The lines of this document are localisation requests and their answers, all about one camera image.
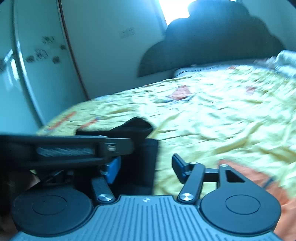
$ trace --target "wall socket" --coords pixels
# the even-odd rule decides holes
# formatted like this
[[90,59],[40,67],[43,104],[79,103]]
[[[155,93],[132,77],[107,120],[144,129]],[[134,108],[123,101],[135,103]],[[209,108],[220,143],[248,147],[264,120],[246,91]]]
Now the wall socket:
[[136,33],[135,33],[135,29],[133,27],[127,28],[127,29],[119,32],[119,36],[122,39],[129,37],[131,35],[134,35],[134,34],[136,34]]

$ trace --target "window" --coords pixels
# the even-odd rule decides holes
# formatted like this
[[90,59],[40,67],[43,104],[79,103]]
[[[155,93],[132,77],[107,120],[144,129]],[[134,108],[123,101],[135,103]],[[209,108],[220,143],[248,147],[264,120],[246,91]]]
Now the window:
[[195,0],[159,0],[166,24],[169,25],[177,18],[189,17],[188,5],[193,1]]

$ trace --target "yellow bed sheet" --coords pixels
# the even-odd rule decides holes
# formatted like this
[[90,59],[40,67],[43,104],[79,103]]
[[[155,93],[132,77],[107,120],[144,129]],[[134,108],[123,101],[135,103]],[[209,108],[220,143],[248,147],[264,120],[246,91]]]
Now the yellow bed sheet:
[[[177,195],[171,167],[185,161],[216,168],[220,159],[275,177],[296,197],[296,83],[273,71],[237,66],[168,79],[99,97],[66,110],[39,135],[69,136],[77,128],[112,129],[133,117],[154,126],[160,141],[155,194]],[[205,183],[203,194],[215,184]]]

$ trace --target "headboard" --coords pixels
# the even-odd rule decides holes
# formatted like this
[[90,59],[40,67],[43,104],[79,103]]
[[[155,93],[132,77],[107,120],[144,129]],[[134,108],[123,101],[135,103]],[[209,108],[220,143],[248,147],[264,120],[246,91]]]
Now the headboard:
[[266,58],[284,50],[265,23],[240,3],[197,0],[188,11],[189,18],[172,21],[165,39],[147,50],[138,77],[192,64]]

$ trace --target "silver bolt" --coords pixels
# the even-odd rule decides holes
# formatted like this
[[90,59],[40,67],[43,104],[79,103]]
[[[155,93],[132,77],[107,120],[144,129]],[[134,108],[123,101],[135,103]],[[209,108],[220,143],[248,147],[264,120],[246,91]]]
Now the silver bolt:
[[194,196],[191,193],[182,193],[180,194],[179,198],[183,201],[191,201]]
[[108,145],[107,149],[108,149],[108,151],[116,151],[116,146]]
[[113,199],[113,196],[111,194],[103,193],[98,196],[98,199],[102,202],[108,202]]

